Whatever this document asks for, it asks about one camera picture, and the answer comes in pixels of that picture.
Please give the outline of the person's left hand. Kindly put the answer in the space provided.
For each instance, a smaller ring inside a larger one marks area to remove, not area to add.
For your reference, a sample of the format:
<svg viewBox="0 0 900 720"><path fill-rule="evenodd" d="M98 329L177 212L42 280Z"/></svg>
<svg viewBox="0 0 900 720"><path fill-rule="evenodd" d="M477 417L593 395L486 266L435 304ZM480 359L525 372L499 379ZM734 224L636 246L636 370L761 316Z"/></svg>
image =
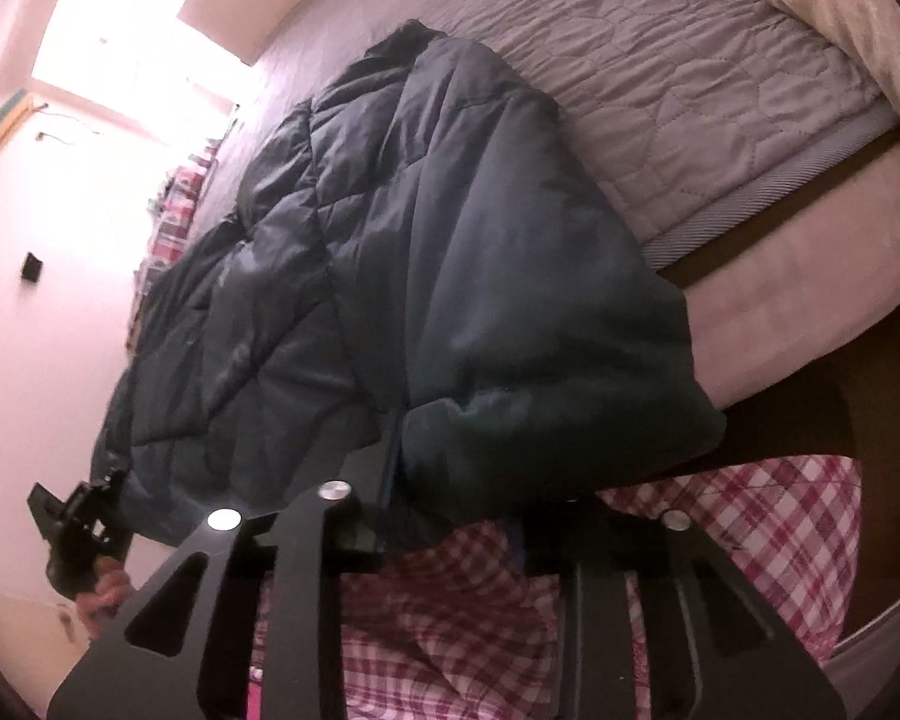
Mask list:
<svg viewBox="0 0 900 720"><path fill-rule="evenodd" d="M113 559L100 559L95 564L95 585L76 596L76 613L89 639L100 637L103 629L130 600L136 589L125 566Z"/></svg>

